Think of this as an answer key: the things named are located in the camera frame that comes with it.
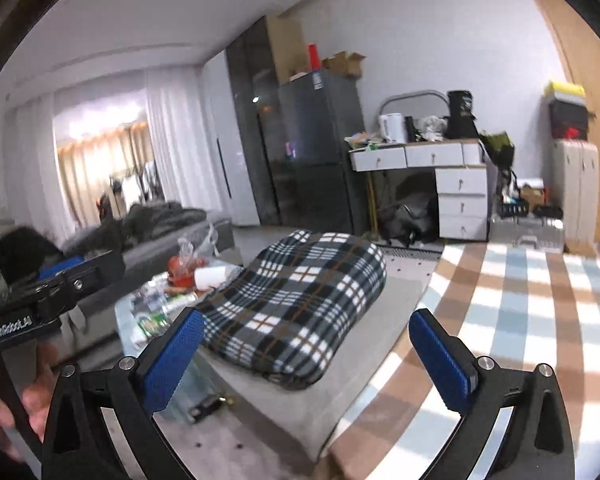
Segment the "person left hand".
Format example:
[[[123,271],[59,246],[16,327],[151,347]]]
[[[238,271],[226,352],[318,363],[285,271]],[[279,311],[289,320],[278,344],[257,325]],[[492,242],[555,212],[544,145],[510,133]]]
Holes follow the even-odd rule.
[[[44,439],[56,382],[52,367],[57,361],[56,347],[47,342],[29,341],[0,353],[0,377],[5,373],[14,387],[16,399],[27,414],[27,427],[35,434],[38,443]],[[0,393],[0,452],[16,464],[28,464],[33,452],[24,441],[15,444],[12,437],[16,434],[23,439],[16,427],[16,416]]]

